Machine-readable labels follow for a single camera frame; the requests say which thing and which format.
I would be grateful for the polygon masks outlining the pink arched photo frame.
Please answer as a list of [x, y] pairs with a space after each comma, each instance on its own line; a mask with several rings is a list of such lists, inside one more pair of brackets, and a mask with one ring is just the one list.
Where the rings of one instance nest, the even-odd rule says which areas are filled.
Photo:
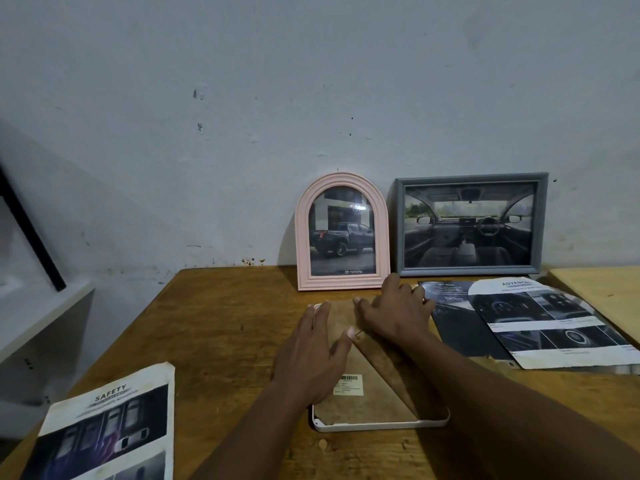
[[379, 289], [390, 273], [388, 209], [366, 178], [313, 182], [294, 213], [299, 291]]

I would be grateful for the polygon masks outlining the person's right forearm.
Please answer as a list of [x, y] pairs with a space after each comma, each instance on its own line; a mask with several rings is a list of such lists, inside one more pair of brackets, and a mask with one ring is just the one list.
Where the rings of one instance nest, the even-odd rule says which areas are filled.
[[369, 327], [425, 373], [501, 480], [640, 480], [640, 452], [576, 411], [460, 355], [428, 329]]

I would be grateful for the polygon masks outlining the person's right hand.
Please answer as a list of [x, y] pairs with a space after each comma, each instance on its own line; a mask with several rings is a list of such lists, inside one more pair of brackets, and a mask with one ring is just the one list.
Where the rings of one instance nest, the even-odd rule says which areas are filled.
[[436, 303], [425, 298], [423, 287], [413, 288], [409, 283], [402, 283], [398, 274], [391, 273], [384, 279], [380, 294], [376, 297], [381, 297], [383, 324], [359, 328], [373, 331], [404, 349], [434, 338], [429, 322]]

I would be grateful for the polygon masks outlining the person's left hand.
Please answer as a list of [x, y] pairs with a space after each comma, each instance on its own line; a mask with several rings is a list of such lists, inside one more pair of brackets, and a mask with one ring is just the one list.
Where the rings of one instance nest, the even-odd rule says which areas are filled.
[[276, 355], [273, 380], [292, 404], [305, 409], [333, 392], [346, 367], [332, 367], [328, 337], [330, 301], [310, 305]]

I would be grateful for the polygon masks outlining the white shelf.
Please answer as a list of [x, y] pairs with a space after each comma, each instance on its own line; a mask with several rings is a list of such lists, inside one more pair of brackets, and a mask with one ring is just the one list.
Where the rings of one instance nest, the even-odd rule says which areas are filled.
[[57, 292], [14, 280], [11, 289], [0, 292], [0, 440], [25, 437], [70, 388], [94, 286], [80, 278]]

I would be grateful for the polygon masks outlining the dark car brochure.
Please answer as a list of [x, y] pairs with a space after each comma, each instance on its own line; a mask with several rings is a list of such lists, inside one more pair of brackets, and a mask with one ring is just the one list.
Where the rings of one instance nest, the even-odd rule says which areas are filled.
[[468, 300], [474, 281], [422, 281], [425, 298], [435, 302], [431, 314], [443, 343], [466, 357], [491, 357], [518, 369], [512, 355], [494, 336]]

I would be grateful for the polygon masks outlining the worn car safety booklet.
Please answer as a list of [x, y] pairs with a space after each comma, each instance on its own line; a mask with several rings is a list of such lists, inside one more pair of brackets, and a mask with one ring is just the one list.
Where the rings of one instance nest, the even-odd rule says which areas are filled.
[[20, 480], [173, 480], [175, 367], [54, 403]]

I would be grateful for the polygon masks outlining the white car interior brochure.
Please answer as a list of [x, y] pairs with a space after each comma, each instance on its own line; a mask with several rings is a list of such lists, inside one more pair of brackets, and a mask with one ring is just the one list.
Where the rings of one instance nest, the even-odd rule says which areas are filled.
[[640, 365], [592, 307], [532, 279], [479, 280], [468, 301], [522, 369]]

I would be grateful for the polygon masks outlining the light wooden table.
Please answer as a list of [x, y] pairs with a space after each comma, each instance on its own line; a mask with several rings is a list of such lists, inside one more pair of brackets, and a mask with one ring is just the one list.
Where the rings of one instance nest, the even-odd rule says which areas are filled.
[[585, 300], [640, 346], [640, 266], [556, 268], [547, 280]]

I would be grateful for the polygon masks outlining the grey rectangular photo frame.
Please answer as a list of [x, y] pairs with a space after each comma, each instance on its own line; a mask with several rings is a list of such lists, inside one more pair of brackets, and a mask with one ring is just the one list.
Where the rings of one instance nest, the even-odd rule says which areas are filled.
[[394, 271], [538, 274], [548, 181], [546, 172], [397, 178], [388, 195]]

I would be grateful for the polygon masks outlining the white barcode sticker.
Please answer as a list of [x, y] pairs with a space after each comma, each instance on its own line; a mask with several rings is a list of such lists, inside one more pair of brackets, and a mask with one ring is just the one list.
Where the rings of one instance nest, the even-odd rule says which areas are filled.
[[364, 396], [363, 375], [343, 374], [333, 387], [336, 396]]

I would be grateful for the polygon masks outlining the person's left forearm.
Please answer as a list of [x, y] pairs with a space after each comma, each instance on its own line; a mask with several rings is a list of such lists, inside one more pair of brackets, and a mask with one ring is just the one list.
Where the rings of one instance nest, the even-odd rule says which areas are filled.
[[276, 480], [303, 412], [332, 389], [270, 382], [189, 480]]

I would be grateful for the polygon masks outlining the black bar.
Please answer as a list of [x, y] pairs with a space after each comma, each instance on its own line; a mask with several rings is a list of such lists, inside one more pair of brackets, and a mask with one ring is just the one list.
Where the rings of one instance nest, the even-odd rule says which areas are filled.
[[2, 165], [0, 165], [0, 198], [4, 200], [9, 212], [26, 238], [28, 245], [30, 245], [36, 259], [39, 261], [41, 268], [48, 276], [54, 289], [57, 292], [66, 290], [66, 281], [60, 274], [60, 271], [55, 265], [27, 212], [22, 206], [20, 199], [6, 176]]

